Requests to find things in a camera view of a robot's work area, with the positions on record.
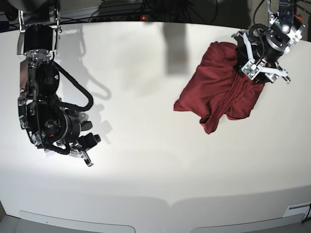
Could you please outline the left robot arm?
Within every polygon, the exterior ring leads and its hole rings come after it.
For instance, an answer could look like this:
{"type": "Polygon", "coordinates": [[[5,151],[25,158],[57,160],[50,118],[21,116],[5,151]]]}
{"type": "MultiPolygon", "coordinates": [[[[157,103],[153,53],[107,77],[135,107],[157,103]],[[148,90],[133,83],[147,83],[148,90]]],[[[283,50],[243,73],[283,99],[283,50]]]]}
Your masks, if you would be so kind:
{"type": "Polygon", "coordinates": [[[295,0],[281,0],[273,12],[267,1],[269,24],[253,23],[249,30],[232,35],[237,41],[238,60],[235,69],[253,84],[274,83],[283,78],[291,81],[288,72],[279,65],[279,58],[288,54],[302,39],[306,25],[297,15],[295,0]]]}

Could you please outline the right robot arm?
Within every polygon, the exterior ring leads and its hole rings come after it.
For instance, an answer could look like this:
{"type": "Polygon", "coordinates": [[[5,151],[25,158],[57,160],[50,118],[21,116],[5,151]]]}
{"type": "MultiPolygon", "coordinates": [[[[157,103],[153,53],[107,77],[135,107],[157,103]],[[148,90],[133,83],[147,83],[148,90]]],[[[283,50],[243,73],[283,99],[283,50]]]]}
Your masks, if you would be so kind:
{"type": "Polygon", "coordinates": [[[36,148],[81,158],[92,166],[87,152],[101,140],[89,132],[92,122],[87,111],[93,106],[93,97],[54,60],[61,29],[60,2],[12,0],[10,4],[18,10],[17,54],[25,56],[20,64],[17,100],[21,128],[36,148]],[[64,102],[57,96],[61,76],[87,98],[85,106],[64,102]]]}

